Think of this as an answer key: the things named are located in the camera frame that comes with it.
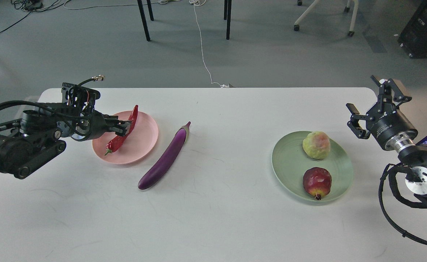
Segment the chair leg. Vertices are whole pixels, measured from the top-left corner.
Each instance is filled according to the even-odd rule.
[[[228,10],[227,10],[227,40],[230,40],[230,24],[231,24],[231,1],[228,1]]]
[[[349,13],[351,7],[351,0],[348,0],[348,3],[346,4],[346,7],[344,8],[344,11],[346,13]]]
[[[154,21],[154,14],[152,13],[151,0],[147,0],[147,8],[149,9],[149,17],[150,17],[151,21]]]
[[[305,11],[302,13],[302,15],[296,20],[295,26],[299,25],[299,23],[307,16],[307,14],[312,11],[312,9],[315,8],[315,6],[320,2],[320,0],[315,0]]]
[[[351,18],[350,31],[348,33],[349,36],[354,35],[354,25],[356,23],[356,16],[358,15],[358,8],[359,8],[359,0],[353,0],[353,2],[354,2],[354,9],[353,9],[353,17]]]
[[[145,20],[144,8],[142,6],[142,0],[137,0],[137,5],[139,6],[139,13],[141,13],[142,26],[144,27],[145,39],[147,41],[151,40],[149,36],[149,29],[147,28],[147,21]]]

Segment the gray floor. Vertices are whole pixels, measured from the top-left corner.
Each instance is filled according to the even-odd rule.
[[[136,5],[59,7],[32,13],[0,34],[0,103],[34,101],[45,89],[98,74],[106,80],[88,87],[218,88],[230,83],[235,87],[376,89],[370,79],[373,74],[403,81],[414,99],[402,110],[408,118],[416,113],[410,120],[419,136],[425,136],[427,59],[408,58],[395,36],[420,2],[361,1],[351,38],[346,35],[351,13],[343,13],[344,0],[322,1],[300,24],[299,32],[293,31],[293,23],[310,0],[302,7],[295,0],[234,0],[230,40],[225,40],[223,0],[207,0],[195,9],[188,0],[154,4],[155,21],[148,21],[151,42],[145,40]],[[74,0],[67,7],[135,3]],[[203,64],[195,11],[205,64],[212,81],[219,84],[211,84]],[[0,1],[0,31],[25,15]],[[0,122],[14,119],[19,110],[2,111]]]

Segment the eggplant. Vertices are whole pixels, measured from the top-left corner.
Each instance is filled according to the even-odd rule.
[[[167,149],[165,149],[162,156],[160,156],[154,166],[152,166],[141,180],[139,180],[139,184],[137,185],[139,189],[148,189],[165,175],[187,141],[190,124],[191,122],[188,122],[177,131],[172,142],[168,145]]]

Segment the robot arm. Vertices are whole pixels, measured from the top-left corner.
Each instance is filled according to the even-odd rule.
[[[427,241],[410,234],[393,222],[383,206],[382,199],[383,184],[388,177],[391,192],[398,201],[415,209],[427,209],[427,136],[416,144],[413,142],[418,131],[399,109],[402,103],[412,99],[405,96],[403,84],[394,79],[378,80],[374,76],[372,80],[379,86],[377,102],[365,115],[360,115],[353,104],[347,103],[346,106],[351,112],[347,124],[359,139],[368,139],[372,134],[383,150],[395,150],[398,153],[400,163],[388,164],[380,179],[380,206],[385,218],[403,237],[427,245]],[[366,121],[366,129],[359,125],[360,120]],[[397,174],[406,175],[407,188],[420,202],[409,201],[401,196],[395,177]]]
[[[62,103],[1,103],[0,110],[20,104],[34,109],[23,111],[20,119],[0,124],[0,172],[18,179],[28,177],[65,150],[67,144],[60,140],[63,137],[86,141],[105,132],[125,136],[131,122],[96,111],[95,100],[100,93],[82,86],[98,80],[103,80],[103,76],[94,76],[78,85],[63,83]]]

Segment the green plate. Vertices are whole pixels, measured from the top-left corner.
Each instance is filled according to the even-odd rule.
[[[333,201],[342,196],[353,182],[353,166],[343,148],[330,139],[331,151],[327,158],[312,159],[302,149],[302,141],[310,131],[298,131],[284,136],[272,152],[272,166],[277,179],[296,196],[315,204]],[[325,168],[332,176],[330,193],[317,201],[302,186],[304,173],[312,167]]]

